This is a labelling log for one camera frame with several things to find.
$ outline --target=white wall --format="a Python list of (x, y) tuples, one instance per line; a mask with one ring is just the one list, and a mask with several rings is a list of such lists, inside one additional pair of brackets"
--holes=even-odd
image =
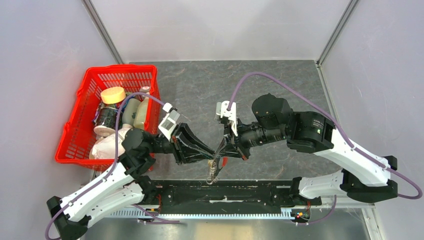
[[(362, 0), (323, 70), (349, 137), (394, 155), (399, 172), (424, 188), (424, 1)], [(398, 179), (399, 192), (416, 191)], [(424, 200), (377, 204), (387, 239), (422, 239)]]
[(79, 0), (3, 1), (0, 29), (1, 239), (40, 240), (47, 199), (89, 180), (54, 160), (75, 92), (87, 68), (114, 59)]
[(93, 0), (124, 62), (315, 60), (349, 0)]

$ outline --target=red plastic basket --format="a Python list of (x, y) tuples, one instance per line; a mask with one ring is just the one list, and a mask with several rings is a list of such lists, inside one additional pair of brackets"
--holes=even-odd
[[(101, 100), (100, 93), (116, 86), (123, 87), (127, 92), (138, 92), (141, 87), (150, 86), (150, 95), (161, 99), (156, 75), (157, 70), (153, 65), (120, 64), (87, 69), (76, 91), (72, 114), (63, 127), (56, 162), (76, 164), (95, 171), (106, 170), (113, 159), (89, 159), (96, 142), (92, 121)], [(144, 129), (152, 134), (158, 130), (160, 110), (160, 104), (149, 99)]]

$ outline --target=robotic arm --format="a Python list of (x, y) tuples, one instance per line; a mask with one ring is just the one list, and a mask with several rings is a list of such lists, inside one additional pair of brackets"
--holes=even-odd
[[(360, 155), (342, 138), (334, 123), (320, 113), (293, 111), (287, 100), (269, 94), (252, 104), (257, 122), (243, 124), (236, 118), (236, 106), (227, 110), (229, 102), (218, 102), (216, 119), (224, 124), (220, 156), (247, 160), (250, 148), (286, 140), (287, 147), (300, 153), (315, 154), (333, 161), (343, 169), (319, 177), (296, 177), (291, 193), (307, 199), (329, 195), (347, 195), (365, 203), (376, 203), (397, 197), (398, 186), (390, 180), (389, 171)], [(379, 157), (354, 143), (387, 168), (397, 170), (393, 156)]]
[[(80, 238), (97, 221), (123, 207), (142, 201), (153, 203), (156, 186), (148, 176), (143, 176), (156, 161), (150, 154), (173, 154), (179, 165), (213, 157), (214, 151), (194, 136), (186, 123), (176, 123), (179, 117), (176, 109), (168, 103), (163, 108), (169, 113), (159, 125), (162, 134), (130, 129), (122, 142), (125, 153), (119, 156), (107, 179), (112, 166), (78, 191), (47, 201), (52, 217), (67, 206), (54, 220), (62, 240)], [(88, 191), (98, 181), (103, 182)], [(85, 191), (88, 192), (71, 202)]]

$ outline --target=gray countertop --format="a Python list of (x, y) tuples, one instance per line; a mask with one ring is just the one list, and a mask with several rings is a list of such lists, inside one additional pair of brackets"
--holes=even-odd
[[(157, 67), (157, 82), (164, 102), (173, 104), (182, 115), (181, 122), (189, 125), (194, 134), (212, 149), (223, 138), (223, 125), (214, 120), (217, 102), (229, 100), (237, 82), (249, 72), (265, 72), (329, 110), (324, 90), (312, 60), (267, 61), (178, 61), (138, 62)], [(253, 101), (271, 93), (287, 99), (295, 111), (312, 111), (301, 99), (264, 77), (251, 77), (241, 86), (235, 101), (237, 117), (243, 123), (256, 119), (252, 114)], [(278, 179), (316, 177), (340, 169), (331, 161), (313, 154), (297, 153), (285, 142), (275, 142), (250, 149), (249, 160), (228, 159), (219, 173), (220, 179)], [(206, 179), (208, 163), (201, 161), (177, 165), (171, 154), (157, 154), (152, 179)]]

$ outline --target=white cloth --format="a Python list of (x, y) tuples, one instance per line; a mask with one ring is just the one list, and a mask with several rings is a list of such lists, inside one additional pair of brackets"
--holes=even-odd
[[(123, 127), (118, 130), (118, 157), (125, 153), (122, 142), (125, 139), (125, 134), (131, 128)], [(91, 151), (94, 159), (114, 159), (115, 158), (115, 134), (111, 134), (100, 142), (96, 143)]]

